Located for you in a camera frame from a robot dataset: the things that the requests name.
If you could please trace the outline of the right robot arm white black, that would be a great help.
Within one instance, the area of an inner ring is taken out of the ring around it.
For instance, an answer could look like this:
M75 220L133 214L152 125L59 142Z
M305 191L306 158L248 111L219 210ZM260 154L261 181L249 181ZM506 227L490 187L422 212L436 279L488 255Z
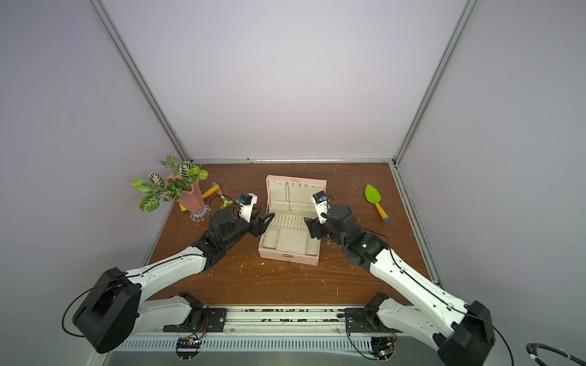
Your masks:
M360 227L347 206L337 205L304 219L310 236L335 242L352 264L382 280L413 304L405 308L390 297L374 300L374 317L437 352L445 365L483 365L500 332L490 310L467 303L416 271L383 235Z

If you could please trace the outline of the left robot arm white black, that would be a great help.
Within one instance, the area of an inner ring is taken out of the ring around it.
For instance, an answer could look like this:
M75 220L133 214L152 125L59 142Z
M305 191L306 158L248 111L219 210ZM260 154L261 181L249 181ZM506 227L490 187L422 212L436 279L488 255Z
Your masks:
M76 337L86 339L99 354L119 347L128 337L148 330L197 333L204 327L203 306L183 292L168 299L152 296L191 275L212 268L246 235L262 236L274 213L253 209L237 217L222 209L210 219L208 229L192 245L154 264L102 273L96 284L77 297L73 314Z

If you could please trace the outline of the pink jewelry box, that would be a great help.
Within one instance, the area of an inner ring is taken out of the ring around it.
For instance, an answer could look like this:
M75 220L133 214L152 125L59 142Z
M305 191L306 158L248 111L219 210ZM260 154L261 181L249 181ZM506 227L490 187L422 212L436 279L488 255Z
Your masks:
M305 218L316 218L312 196L327 190L325 180L280 175L266 177L266 212L274 218L259 241L264 259L317 265L320 240L311 238Z

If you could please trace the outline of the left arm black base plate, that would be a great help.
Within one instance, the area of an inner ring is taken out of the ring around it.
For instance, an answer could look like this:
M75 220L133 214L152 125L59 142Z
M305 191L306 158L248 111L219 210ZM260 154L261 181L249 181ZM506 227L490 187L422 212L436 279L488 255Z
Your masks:
M190 312L184 321L176 325L166 325L163 332L223 332L227 318L227 308L205 307L187 292L179 293L181 299L186 300Z

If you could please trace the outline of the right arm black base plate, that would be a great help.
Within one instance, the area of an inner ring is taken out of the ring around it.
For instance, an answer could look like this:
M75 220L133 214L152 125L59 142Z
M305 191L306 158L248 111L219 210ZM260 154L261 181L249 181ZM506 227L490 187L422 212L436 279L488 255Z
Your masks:
M344 319L345 330L348 333L392 333L395 329L388 328L378 317L382 302L390 297L377 293L366 306L360 308L346 308L337 314L338 319Z

